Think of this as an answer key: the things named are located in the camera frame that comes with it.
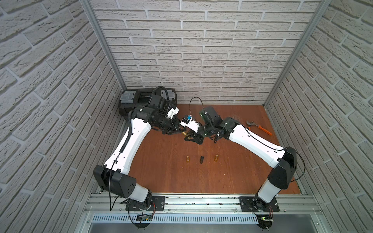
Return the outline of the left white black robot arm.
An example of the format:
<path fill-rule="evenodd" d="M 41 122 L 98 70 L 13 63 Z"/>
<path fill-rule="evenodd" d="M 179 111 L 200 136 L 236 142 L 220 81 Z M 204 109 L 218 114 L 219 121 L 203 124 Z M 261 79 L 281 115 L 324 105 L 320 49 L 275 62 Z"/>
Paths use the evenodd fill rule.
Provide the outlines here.
<path fill-rule="evenodd" d="M 139 105 L 128 113 L 127 131 L 113 154 L 102 166 L 94 168 L 93 176 L 99 187 L 110 195 L 127 198 L 142 210 L 149 208 L 153 204 L 152 193 L 128 175 L 131 164 L 151 129 L 164 135 L 181 132 L 180 120 L 176 116 L 178 112 L 175 99 L 169 97 L 165 87 L 153 89 L 147 104 Z"/>

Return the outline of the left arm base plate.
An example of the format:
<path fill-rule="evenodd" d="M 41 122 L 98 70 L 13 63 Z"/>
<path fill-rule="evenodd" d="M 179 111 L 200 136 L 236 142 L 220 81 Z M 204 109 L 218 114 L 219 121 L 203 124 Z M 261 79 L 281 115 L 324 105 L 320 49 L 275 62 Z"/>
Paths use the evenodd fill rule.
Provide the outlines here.
<path fill-rule="evenodd" d="M 126 202 L 126 211 L 134 212 L 134 211 L 164 211 L 165 206 L 165 196 L 152 196 L 151 198 L 147 198 L 144 202 L 135 201 L 129 199 Z"/>

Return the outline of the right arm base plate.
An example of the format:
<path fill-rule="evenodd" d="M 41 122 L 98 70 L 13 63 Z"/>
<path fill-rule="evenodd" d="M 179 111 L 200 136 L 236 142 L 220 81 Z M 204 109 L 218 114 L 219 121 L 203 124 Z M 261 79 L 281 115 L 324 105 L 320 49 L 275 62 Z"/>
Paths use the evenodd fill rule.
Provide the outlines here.
<path fill-rule="evenodd" d="M 279 204 L 276 198 L 271 202 L 266 203 L 257 196 L 242 196 L 239 197 L 240 207 L 242 212 L 279 212 Z"/>

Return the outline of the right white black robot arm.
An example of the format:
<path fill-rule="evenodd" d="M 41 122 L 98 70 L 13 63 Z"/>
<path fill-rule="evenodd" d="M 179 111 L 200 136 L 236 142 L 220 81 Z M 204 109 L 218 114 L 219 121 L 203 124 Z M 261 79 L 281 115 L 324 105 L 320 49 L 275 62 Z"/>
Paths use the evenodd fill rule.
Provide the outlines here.
<path fill-rule="evenodd" d="M 181 125 L 190 131 L 186 141 L 201 145 L 205 138 L 218 141 L 225 138 L 250 150 L 271 168 L 267 179 L 261 186 L 251 205 L 265 211 L 271 207 L 276 195 L 289 187 L 297 169 L 297 151 L 292 147 L 283 148 L 259 137 L 237 120 L 227 117 L 222 119 L 211 106 L 200 112 L 204 124 L 197 122 L 191 115 L 185 116 Z"/>

